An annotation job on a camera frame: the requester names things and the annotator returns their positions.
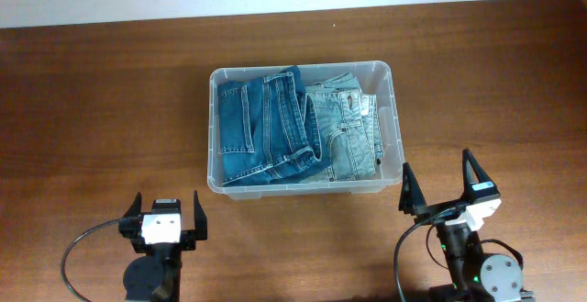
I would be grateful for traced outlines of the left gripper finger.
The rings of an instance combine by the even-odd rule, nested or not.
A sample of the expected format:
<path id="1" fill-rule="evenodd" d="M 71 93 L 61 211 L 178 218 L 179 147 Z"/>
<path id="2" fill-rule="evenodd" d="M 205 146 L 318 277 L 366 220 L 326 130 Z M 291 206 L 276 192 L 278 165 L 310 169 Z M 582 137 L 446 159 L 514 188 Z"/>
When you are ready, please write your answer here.
<path id="1" fill-rule="evenodd" d="M 123 215 L 123 218 L 128 219 L 128 220 L 138 220 L 140 217 L 140 214 L 141 214 L 141 204 L 142 204 L 141 193 L 137 192 L 130 207 Z"/>
<path id="2" fill-rule="evenodd" d="M 196 240 L 207 240 L 207 216 L 200 203 L 197 191 L 194 191 L 194 235 Z"/>

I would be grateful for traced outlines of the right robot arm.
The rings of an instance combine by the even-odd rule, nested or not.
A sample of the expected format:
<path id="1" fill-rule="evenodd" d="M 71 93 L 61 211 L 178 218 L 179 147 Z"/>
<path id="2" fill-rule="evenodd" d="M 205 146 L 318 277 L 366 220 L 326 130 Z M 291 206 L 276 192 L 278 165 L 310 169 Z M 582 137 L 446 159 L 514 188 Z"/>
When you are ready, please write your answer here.
<path id="1" fill-rule="evenodd" d="M 400 299 L 406 300 L 399 276 L 401 247 L 410 234 L 428 226 L 437 232 L 451 279 L 448 285 L 429 288 L 429 301 L 534 301 L 535 293 L 524 289 L 522 254 L 501 240 L 479 237 L 484 220 L 494 214 L 502 200 L 497 185 L 468 149 L 462 151 L 462 176 L 459 198 L 429 205 L 410 164 L 403 164 L 398 209 L 413 216 L 414 224 L 402 234 L 393 251 L 393 274 Z"/>

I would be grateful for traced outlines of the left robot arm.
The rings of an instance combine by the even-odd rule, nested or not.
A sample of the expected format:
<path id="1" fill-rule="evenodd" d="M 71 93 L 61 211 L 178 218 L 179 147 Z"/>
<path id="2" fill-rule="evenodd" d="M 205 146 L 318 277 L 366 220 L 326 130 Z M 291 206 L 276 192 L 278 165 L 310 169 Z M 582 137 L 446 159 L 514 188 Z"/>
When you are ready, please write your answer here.
<path id="1" fill-rule="evenodd" d="M 194 194 L 194 228 L 182 228 L 180 200 L 157 199 L 151 211 L 141 210 L 141 194 L 121 218 L 118 231 L 139 257 L 123 275 L 126 301 L 175 302 L 180 299 L 182 253 L 196 249 L 207 239 L 207 217 Z"/>

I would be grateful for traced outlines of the light blue jeans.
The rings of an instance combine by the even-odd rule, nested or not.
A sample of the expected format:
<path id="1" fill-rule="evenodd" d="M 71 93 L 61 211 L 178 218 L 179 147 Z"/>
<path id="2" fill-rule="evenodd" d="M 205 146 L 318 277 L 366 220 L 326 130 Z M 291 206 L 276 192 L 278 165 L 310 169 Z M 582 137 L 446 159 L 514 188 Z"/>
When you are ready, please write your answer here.
<path id="1" fill-rule="evenodd" d="M 316 109 L 330 164 L 304 179 L 306 183 L 357 181 L 375 176 L 383 157 L 375 95 L 363 93 L 352 73 L 311 84 L 306 92 Z"/>

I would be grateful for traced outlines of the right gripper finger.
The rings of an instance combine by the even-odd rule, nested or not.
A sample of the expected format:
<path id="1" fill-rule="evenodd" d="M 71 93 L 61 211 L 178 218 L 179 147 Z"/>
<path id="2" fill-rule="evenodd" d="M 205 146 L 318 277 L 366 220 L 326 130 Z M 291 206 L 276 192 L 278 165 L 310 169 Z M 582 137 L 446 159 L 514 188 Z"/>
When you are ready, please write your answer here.
<path id="1" fill-rule="evenodd" d="M 403 181 L 398 210 L 409 215 L 419 215 L 426 207 L 426 199 L 408 162 L 403 164 Z"/>
<path id="2" fill-rule="evenodd" d="M 462 151 L 462 196 L 492 196 L 493 180 L 481 168 L 469 149 Z"/>

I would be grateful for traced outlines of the dark blue jeans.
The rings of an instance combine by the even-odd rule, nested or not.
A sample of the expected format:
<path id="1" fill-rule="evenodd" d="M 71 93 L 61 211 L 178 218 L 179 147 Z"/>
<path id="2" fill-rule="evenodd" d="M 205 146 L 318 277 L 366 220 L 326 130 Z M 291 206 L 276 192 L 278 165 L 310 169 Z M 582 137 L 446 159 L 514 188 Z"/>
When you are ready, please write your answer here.
<path id="1" fill-rule="evenodd" d="M 298 67 L 217 87 L 223 185 L 299 183 L 331 164 Z"/>

